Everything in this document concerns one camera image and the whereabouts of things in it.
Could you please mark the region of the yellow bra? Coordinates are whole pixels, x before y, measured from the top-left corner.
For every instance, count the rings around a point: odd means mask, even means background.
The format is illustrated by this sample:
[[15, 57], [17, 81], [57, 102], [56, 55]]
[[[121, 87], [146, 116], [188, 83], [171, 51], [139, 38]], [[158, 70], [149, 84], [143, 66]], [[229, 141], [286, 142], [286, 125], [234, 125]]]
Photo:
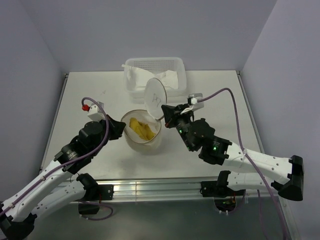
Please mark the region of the yellow bra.
[[129, 127], [143, 140], [150, 141], [155, 137], [155, 133], [151, 130], [148, 124], [138, 121], [132, 117], [129, 122]]

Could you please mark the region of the white bra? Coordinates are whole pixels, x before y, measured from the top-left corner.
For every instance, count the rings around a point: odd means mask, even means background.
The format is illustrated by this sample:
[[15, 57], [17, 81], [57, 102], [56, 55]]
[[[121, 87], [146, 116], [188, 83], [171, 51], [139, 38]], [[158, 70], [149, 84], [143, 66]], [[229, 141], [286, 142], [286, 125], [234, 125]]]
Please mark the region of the white bra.
[[176, 71], [167, 70], [161, 73], [152, 73], [148, 70], [123, 64], [122, 67], [126, 71], [126, 83], [129, 90], [138, 91], [146, 87], [147, 82], [152, 78], [157, 78], [167, 89], [177, 90], [179, 88], [178, 73]]

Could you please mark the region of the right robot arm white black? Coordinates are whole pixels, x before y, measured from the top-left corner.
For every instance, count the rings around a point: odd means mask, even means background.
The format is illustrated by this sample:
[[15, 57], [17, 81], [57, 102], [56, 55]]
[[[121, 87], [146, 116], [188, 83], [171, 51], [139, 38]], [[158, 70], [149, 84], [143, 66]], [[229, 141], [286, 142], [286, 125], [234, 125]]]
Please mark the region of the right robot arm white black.
[[210, 165], [225, 167], [216, 181], [218, 196], [246, 189], [276, 190], [291, 201], [302, 201], [304, 190], [304, 162], [298, 155], [276, 157], [244, 148], [215, 135], [215, 129], [205, 120], [194, 119], [188, 104], [162, 105], [165, 127], [175, 128], [190, 152]]

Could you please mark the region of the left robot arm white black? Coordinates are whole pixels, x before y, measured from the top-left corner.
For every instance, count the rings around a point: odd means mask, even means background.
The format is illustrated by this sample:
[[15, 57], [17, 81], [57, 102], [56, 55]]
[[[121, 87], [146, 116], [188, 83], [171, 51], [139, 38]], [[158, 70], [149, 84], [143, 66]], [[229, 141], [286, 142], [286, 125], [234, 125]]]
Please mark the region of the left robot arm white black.
[[8, 240], [24, 240], [42, 217], [77, 200], [91, 200], [97, 182], [80, 174], [65, 188], [55, 188], [77, 174], [108, 143], [122, 137], [126, 124], [110, 116], [90, 121], [55, 155], [50, 164], [22, 190], [0, 204], [0, 229]]

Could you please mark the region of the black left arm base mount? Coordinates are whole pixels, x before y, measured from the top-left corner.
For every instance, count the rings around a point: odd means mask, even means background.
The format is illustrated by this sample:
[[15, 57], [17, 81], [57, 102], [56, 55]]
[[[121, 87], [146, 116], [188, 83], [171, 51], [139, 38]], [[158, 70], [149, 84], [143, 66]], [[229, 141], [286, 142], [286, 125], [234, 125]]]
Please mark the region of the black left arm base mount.
[[99, 210], [108, 210], [109, 216], [114, 213], [112, 207], [106, 205], [104, 201], [111, 201], [113, 199], [114, 186], [112, 184], [97, 185], [88, 189], [84, 197], [78, 202], [78, 213], [81, 216], [96, 215]]

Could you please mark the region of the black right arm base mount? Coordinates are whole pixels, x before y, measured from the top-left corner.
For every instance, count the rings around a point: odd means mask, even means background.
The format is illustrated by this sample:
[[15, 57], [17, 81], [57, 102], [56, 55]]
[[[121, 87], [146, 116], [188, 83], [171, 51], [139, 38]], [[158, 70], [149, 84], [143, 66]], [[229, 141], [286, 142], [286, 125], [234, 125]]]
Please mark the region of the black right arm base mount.
[[245, 190], [234, 191], [227, 186], [218, 186], [217, 181], [202, 181], [199, 190], [203, 198], [213, 198], [215, 207], [222, 212], [233, 211], [237, 206], [237, 197], [243, 197]]

